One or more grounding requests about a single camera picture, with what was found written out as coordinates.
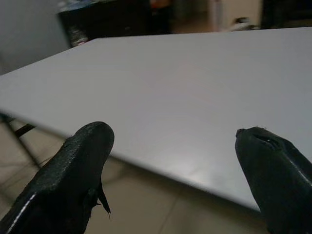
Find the wall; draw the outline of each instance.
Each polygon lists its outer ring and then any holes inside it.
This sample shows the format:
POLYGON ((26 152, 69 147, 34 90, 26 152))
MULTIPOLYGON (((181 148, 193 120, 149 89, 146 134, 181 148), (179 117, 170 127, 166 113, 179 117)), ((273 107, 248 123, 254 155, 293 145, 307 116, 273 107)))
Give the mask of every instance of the wall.
POLYGON ((233 20, 239 17, 249 17, 252 24, 260 24, 262 0, 221 0, 222 24, 227 29, 233 20))
POLYGON ((57 2, 0 1, 0 75, 68 49, 57 2))

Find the gray wall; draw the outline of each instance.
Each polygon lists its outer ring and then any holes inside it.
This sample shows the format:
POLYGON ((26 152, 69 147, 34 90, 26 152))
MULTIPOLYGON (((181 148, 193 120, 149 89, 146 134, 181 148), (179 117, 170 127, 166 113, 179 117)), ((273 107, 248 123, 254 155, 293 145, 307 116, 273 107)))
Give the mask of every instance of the gray wall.
POLYGON ((0 75, 68 49, 57 0, 0 0, 0 75))

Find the white table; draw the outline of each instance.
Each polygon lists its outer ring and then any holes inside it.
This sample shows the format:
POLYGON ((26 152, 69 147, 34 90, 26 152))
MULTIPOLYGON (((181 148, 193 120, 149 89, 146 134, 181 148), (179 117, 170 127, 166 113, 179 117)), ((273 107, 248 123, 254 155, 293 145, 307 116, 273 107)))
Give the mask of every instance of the white table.
POLYGON ((66 136, 105 121, 116 157, 257 210, 235 133, 312 159, 312 28, 97 39, 0 77, 0 110, 66 136))

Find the table top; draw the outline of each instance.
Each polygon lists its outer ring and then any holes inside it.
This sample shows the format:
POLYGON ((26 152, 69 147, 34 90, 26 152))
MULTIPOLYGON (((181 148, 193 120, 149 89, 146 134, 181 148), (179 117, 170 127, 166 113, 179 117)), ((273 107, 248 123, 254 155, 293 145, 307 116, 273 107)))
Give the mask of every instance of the table top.
POLYGON ((238 128, 312 160, 312 28, 96 39, 0 77, 0 110, 65 136, 92 121, 114 156, 258 209, 238 128))

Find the black metal leg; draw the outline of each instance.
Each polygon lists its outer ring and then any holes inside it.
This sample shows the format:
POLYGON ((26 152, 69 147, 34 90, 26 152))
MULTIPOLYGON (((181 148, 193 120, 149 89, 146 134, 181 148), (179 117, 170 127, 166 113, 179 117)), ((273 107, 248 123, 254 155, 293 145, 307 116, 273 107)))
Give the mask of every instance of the black metal leg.
POLYGON ((22 139, 20 139, 20 132, 16 132, 12 125, 10 124, 9 121, 9 117, 6 115, 1 114, 3 123, 5 124, 5 126, 7 127, 7 129, 9 130, 9 132, 14 136, 14 138, 17 140, 17 142, 22 146, 23 150, 25 151, 25 153, 27 154, 27 156, 31 159, 32 163, 38 168, 40 169, 41 166, 39 164, 39 162, 37 161, 37 159, 33 156, 33 154, 30 152, 30 150, 28 149, 28 147, 25 145, 24 141, 22 139))

